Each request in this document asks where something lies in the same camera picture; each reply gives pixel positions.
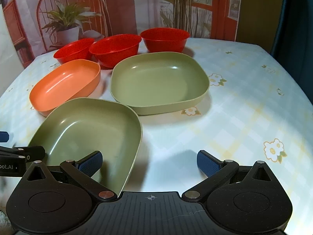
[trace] metal pin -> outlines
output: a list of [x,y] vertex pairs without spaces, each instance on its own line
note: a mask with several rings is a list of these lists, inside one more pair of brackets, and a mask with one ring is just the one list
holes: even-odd
[[114,196],[114,193],[111,191],[99,192],[99,197],[101,197],[103,199],[109,199],[109,198],[112,198],[113,196]]
[[185,196],[189,199],[196,199],[200,196],[200,193],[197,191],[187,191],[185,192]]

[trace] checkered tablecloth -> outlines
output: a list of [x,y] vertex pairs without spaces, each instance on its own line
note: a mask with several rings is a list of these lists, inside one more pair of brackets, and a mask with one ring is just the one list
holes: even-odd
[[[140,53],[146,52],[143,42]],[[264,160],[293,204],[286,232],[313,234],[313,106],[292,77],[256,45],[190,38],[184,52],[210,78],[196,107],[140,116],[143,141],[125,190],[178,191],[205,176],[196,164],[206,150],[241,165]],[[0,130],[25,146],[43,122],[29,102],[32,87],[59,66],[53,53],[37,57],[0,98]],[[101,71],[101,99],[110,94],[111,70]]]

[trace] orange chair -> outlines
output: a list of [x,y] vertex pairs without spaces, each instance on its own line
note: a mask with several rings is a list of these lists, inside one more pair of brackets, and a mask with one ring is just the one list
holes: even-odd
[[56,33],[50,34],[49,31],[46,33],[45,29],[42,30],[42,27],[51,21],[48,15],[42,12],[55,10],[55,1],[60,1],[62,4],[79,2],[85,7],[90,7],[90,11],[97,12],[101,16],[90,18],[90,23],[83,24],[83,31],[95,30],[105,37],[111,34],[112,28],[105,0],[39,0],[36,15],[41,39],[46,51],[50,47],[59,48]]

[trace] triangular cutout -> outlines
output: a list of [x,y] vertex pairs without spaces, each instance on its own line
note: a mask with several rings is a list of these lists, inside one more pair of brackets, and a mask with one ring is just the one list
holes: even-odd
[[46,176],[43,174],[43,171],[41,170],[40,167],[36,166],[32,173],[28,177],[28,181],[34,181],[34,180],[40,180],[40,179],[45,179]]
[[256,173],[253,176],[254,179],[264,180],[264,181],[271,181],[269,175],[263,167],[259,167]]

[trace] green dish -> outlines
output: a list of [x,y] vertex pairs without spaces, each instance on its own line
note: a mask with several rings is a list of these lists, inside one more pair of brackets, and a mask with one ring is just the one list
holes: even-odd
[[77,98],[56,108],[31,139],[43,146],[45,163],[80,160],[98,150],[103,165],[93,179],[119,195],[130,175],[142,138],[137,114],[120,103]]
[[210,82],[190,56],[158,52],[132,56],[113,69],[111,94],[139,115],[167,113],[198,104]]

